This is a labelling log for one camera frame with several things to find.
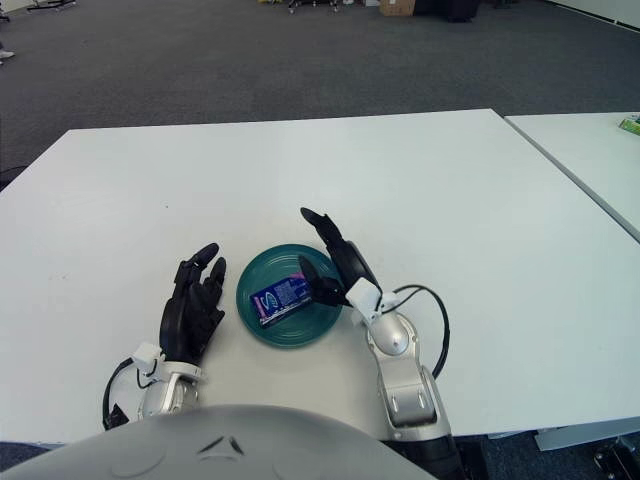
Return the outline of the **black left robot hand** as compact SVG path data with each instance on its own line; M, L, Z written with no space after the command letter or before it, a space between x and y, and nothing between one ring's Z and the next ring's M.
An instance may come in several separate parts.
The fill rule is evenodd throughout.
M202 273L219 252L211 243L180 262L174 290L162 314L159 342L167 361L200 366L209 342L224 318L219 308L226 276L226 260L219 257L208 276Z

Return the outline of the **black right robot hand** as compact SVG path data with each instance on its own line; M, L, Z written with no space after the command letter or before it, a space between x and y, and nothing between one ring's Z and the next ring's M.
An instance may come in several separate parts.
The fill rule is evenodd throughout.
M328 215L320 215L306 207L301 207L300 212L303 218L316 229L339 274L338 279L321 276L306 256L298 256L298 263L309 285L313 302L328 306L348 306L346 293L360 278L368 280L376 287L379 286L356 245L343 238L339 228Z

